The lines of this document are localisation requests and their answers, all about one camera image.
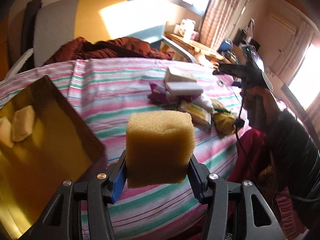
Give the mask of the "dark jacket right forearm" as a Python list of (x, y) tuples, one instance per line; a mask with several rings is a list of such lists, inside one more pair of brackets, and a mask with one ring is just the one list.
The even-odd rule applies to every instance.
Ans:
[(266, 110), (266, 147), (276, 168), (276, 203), (284, 228), (300, 222), (319, 239), (319, 149), (303, 124), (278, 106)]

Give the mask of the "person's right hand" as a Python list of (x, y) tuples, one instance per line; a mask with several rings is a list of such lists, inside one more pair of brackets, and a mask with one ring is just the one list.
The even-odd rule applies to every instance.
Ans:
[(264, 87), (254, 87), (240, 92), (244, 109), (249, 113), (249, 124), (260, 131), (267, 131), (281, 110), (273, 93)]

